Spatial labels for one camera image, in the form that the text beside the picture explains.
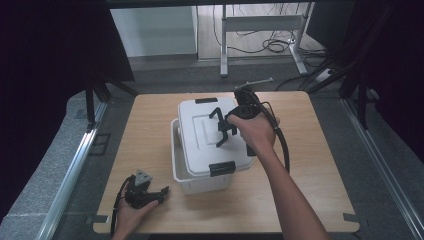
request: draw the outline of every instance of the metal rail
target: metal rail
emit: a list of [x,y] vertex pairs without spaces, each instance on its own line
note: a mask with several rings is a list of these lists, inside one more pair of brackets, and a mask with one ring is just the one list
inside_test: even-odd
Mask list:
[[[107,103],[100,103],[96,110],[96,123],[100,122],[105,112]],[[47,212],[46,218],[41,225],[40,231],[37,234],[36,239],[52,239],[54,232],[59,224],[65,207],[68,203],[69,197],[72,194],[75,183],[78,180],[79,174],[82,167],[84,166],[85,159],[87,158],[91,144],[93,143],[94,137],[97,133],[97,124],[94,128],[86,132],[81,140],[81,143],[77,149],[77,152],[72,159],[71,165],[63,178],[62,184]]]
[[399,185],[399,182],[396,180],[396,177],[387,165],[386,160],[375,144],[370,133],[367,130],[364,130],[361,123],[356,118],[356,109],[354,106],[345,99],[342,99],[341,101],[415,239],[424,239],[424,225],[411,200]]

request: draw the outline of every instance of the human arm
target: human arm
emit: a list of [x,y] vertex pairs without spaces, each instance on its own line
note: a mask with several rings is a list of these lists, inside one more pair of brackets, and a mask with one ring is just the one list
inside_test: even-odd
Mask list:
[[127,239],[141,224],[141,220],[144,216],[159,204],[159,202],[155,200],[140,209],[135,209],[125,201],[124,197],[125,191],[122,191],[118,206],[116,229],[112,240]]
[[256,152],[268,176],[285,239],[330,239],[318,216],[274,151],[275,133],[263,113],[253,119],[228,117]]

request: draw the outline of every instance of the metal frame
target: metal frame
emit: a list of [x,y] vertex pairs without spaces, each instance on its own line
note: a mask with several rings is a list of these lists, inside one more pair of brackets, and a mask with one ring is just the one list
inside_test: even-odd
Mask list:
[[[96,110],[95,122],[98,123],[103,117],[106,110],[107,103],[100,103]],[[93,129],[87,131],[72,159],[71,165],[66,172],[65,177],[57,191],[56,197],[47,212],[46,218],[41,225],[40,231],[36,239],[52,239],[59,224],[60,218],[65,210],[65,207],[72,194],[74,186],[78,180],[79,174],[84,166],[85,159],[87,158],[90,147],[97,133],[97,124],[94,124]]]
[[345,99],[341,99],[341,101],[415,239],[424,239],[424,225],[411,200],[399,185],[371,134],[362,127],[356,118],[355,107]]
[[290,44],[289,49],[301,76],[307,75],[305,64],[299,55],[299,44],[305,32],[309,18],[311,2],[308,2],[306,11],[302,15],[287,16],[254,16],[254,17],[227,17],[226,5],[222,6],[222,45],[221,45],[221,77],[228,76],[227,32],[236,31],[273,31],[298,30],[296,41]]

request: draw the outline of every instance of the person's left hand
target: person's left hand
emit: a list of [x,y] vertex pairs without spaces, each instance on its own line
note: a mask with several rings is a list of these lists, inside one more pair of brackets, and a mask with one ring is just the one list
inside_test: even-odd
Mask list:
[[115,234],[112,237],[113,240],[127,239],[140,225],[143,217],[159,204],[159,201],[155,200],[140,209],[131,207],[124,199],[127,187],[128,183],[125,185],[125,190],[122,191],[121,200],[119,201],[118,217]]

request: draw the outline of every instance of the box lid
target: box lid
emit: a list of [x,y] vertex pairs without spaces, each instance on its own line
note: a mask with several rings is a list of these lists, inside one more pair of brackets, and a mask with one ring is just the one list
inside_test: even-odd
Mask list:
[[225,116],[236,105],[233,98],[220,97],[183,101],[178,107],[181,140],[187,170],[193,176],[214,176],[249,169],[252,158],[247,156],[246,143],[240,134],[228,132],[228,140],[222,140],[218,131],[218,116],[209,115],[217,108]]

